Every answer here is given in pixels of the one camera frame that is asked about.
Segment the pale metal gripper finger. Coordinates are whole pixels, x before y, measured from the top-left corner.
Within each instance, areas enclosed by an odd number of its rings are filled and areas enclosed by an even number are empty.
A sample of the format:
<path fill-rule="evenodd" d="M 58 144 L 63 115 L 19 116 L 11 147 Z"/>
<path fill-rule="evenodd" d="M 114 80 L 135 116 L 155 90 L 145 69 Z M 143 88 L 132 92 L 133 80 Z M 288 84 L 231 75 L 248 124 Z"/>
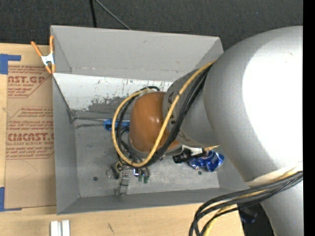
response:
<path fill-rule="evenodd" d="M 129 186 L 129 170 L 122 170 L 119 176 L 118 187 L 115 190 L 116 195 L 126 195 Z"/>
<path fill-rule="evenodd" d="M 107 170 L 107 177 L 112 179 L 119 179 L 120 177 L 120 171 L 118 169 L 119 162 L 112 163 L 109 166 L 109 169 Z"/>

